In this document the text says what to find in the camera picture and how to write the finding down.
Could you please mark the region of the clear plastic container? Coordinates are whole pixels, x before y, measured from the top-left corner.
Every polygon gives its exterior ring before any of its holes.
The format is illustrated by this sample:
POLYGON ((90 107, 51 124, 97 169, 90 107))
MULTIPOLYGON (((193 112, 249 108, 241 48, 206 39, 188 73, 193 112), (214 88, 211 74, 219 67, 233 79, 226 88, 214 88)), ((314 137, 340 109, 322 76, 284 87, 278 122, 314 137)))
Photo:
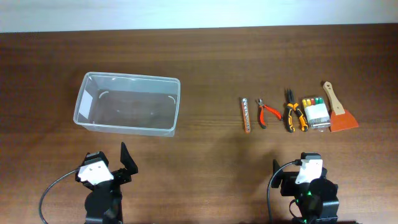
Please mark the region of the clear plastic container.
POLYGON ((73 121, 89 131, 172 137, 180 94, 177 78, 88 72, 78 92, 73 121))

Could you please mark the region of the clear case of screwdriver bits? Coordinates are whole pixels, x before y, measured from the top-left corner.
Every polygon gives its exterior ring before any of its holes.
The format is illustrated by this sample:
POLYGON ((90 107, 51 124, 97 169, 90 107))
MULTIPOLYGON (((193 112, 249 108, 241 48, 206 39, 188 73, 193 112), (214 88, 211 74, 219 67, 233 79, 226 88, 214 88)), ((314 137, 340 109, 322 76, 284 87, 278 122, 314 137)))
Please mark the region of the clear case of screwdriver bits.
POLYGON ((302 104, 310 128, 323 129, 330 127, 330 115, 322 97, 304 98, 302 104))

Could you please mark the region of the orange black long-nose pliers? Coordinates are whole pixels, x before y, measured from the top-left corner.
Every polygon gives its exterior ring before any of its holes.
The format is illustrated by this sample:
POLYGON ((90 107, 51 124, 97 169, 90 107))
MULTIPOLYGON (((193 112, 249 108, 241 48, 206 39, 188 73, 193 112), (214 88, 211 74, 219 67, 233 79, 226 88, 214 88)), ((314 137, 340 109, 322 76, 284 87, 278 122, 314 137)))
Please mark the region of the orange black long-nose pliers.
POLYGON ((291 89, 286 90, 287 104, 286 104, 286 128, 290 133, 295 132, 295 128, 293 125, 293 114, 296 114, 298 120, 300 121, 300 128, 303 132, 307 132, 309 129, 308 121, 304 117, 302 110, 299 107, 299 104, 296 102, 294 98, 293 91, 291 89))

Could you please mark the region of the red handled wire cutters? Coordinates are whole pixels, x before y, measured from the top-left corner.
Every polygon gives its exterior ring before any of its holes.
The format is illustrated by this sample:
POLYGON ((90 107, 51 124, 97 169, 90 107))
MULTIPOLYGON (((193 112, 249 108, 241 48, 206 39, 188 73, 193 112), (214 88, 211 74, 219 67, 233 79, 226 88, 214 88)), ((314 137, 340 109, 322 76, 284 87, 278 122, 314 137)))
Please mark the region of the red handled wire cutters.
POLYGON ((257 103, 259 105, 259 124, 262 129, 267 128, 267 123, 266 123, 266 119, 265 119, 266 111, 272 113, 279 121, 283 120, 282 114, 279 111, 277 111, 276 109, 264 104, 264 102, 261 98, 259 98, 257 100, 257 103))

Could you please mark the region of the orange scraper with wooden handle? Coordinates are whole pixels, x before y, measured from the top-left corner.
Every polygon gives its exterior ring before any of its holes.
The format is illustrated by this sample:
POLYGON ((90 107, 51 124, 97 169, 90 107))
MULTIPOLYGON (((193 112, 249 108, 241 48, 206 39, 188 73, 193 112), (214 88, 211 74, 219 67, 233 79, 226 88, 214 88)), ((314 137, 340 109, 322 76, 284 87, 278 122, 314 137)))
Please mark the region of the orange scraper with wooden handle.
POLYGON ((325 82, 323 84, 323 89, 328 96, 330 106, 331 106, 331 132, 344 131, 348 129, 358 128, 359 124, 355 117, 340 103, 335 95, 333 86, 330 82, 325 82))

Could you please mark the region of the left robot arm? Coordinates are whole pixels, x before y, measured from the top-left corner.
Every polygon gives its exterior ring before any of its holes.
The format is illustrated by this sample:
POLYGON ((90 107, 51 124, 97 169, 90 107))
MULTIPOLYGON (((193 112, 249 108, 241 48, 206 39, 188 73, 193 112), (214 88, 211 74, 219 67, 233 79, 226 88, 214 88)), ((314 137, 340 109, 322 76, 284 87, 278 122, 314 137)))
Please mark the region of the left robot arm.
POLYGON ((121 143, 120 162, 123 168, 110 171, 104 152, 88 153, 77 170, 75 180, 91 192, 85 199, 85 223, 123 223, 121 185, 132 181, 138 167, 124 142, 121 143))

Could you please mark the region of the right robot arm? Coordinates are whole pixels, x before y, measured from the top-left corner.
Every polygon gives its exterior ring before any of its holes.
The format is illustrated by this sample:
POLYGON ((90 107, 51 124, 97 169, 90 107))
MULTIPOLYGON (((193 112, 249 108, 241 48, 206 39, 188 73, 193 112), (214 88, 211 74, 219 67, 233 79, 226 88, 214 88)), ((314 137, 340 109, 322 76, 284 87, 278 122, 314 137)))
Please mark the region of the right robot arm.
POLYGON ((270 191, 280 189, 283 197, 292 197, 291 205, 300 211, 293 212, 292 223, 336 223, 339 200, 338 185, 328 180, 327 169, 321 159, 297 159, 284 165, 273 160, 273 173, 267 186, 267 208, 272 219, 270 191))

